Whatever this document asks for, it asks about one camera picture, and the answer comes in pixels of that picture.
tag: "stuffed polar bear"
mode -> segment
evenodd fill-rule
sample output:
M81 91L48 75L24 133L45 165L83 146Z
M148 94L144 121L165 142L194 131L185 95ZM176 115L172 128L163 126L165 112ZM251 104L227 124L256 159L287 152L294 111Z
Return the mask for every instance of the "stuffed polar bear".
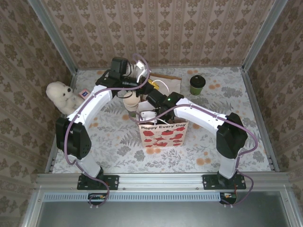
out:
M46 88L46 94L60 112L67 115L72 114L84 102L69 86L59 81L50 83Z

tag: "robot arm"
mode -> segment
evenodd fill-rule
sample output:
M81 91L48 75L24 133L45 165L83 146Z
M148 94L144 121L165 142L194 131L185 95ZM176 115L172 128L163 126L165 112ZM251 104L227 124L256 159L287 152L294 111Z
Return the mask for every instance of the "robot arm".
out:
M217 115L218 117L230 120L243 126L239 116L235 113L231 113L229 116L215 113L190 102L187 98L182 98L176 103L177 106L183 104L197 106L209 113ZM244 146L247 139L246 132L239 130L237 127L227 124L224 121L216 119L195 108L179 107L174 109L174 113L177 117L181 117L193 123L196 123L216 136L216 146L221 158L219 174L224 178L231 179L236 172L235 167L237 163L238 152L240 148Z
M117 94L117 91L108 90L97 95L96 93L107 87L136 87L145 80L144 77L141 77L141 80L138 83L136 78L126 78L122 76L124 74L125 72L120 73L119 69L112 70L108 77L102 76L96 82L96 86L85 102L74 113L69 115L67 119L59 118L56 122L57 147L63 150L64 136L68 133L68 157L70 159L77 159L78 165L80 165L87 174L95 178L101 179L103 176L103 170L89 153L91 141L87 134L87 129L89 128L92 119L97 115L102 107ZM144 87L137 89L136 93L137 95L148 95L146 99L152 106L158 109L158 114L178 105L190 104L192 106L198 106L190 102L187 98L184 98L181 94L175 92L171 93L169 96L163 95L158 90L154 89L153 85L149 83L146 83ZM223 119L227 119L243 126L239 116L235 113L231 113L229 116L226 116L224 114L212 112L200 106L198 107ZM78 117L72 124L71 130L67 132L71 119L77 115ZM216 136L216 147L221 156L219 174L225 179L231 179L236 172L235 166L238 152L240 148L244 146L247 139L246 132L190 107L182 106L175 108L173 111L170 111L161 118L163 120L168 120L175 116L192 121Z

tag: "floral wallpaper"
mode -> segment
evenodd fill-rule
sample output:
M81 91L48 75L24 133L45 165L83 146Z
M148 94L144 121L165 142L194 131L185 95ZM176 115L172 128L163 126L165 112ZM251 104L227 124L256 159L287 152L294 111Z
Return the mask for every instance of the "floral wallpaper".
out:
M303 1L290 0L249 75L279 167L303 210Z
M43 0L78 68L241 65L274 0Z
M18 226L60 113L46 97L71 76L26 0L0 1L0 226Z

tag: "table surface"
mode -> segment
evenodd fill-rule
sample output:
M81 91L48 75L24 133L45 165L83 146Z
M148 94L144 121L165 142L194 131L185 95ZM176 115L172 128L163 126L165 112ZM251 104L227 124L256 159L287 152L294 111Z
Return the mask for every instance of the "table surface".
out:
M171 68L152 69L152 72L181 77L181 94L198 105L222 114L237 113L243 125L257 136L259 142L257 150L241 158L239 169L270 171L239 68ZM75 93L85 88L92 90L102 73L99 70L79 71ZM206 86L199 96L189 92L189 80L196 74L206 79ZM191 122L183 146L154 150L144 148L138 126L129 120L123 100L117 97L97 114L88 133L92 141L92 155L105 173L217 172L220 166L215 137ZM242 150L253 146L253 139L248 137ZM66 163L59 150L53 173L79 172L77 167Z

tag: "gift bag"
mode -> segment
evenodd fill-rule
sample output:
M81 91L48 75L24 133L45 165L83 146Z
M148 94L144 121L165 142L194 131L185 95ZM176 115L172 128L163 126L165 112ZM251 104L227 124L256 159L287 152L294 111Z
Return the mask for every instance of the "gift bag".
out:
M188 122L176 119L174 124L140 124L142 144L146 148L177 147L184 143Z

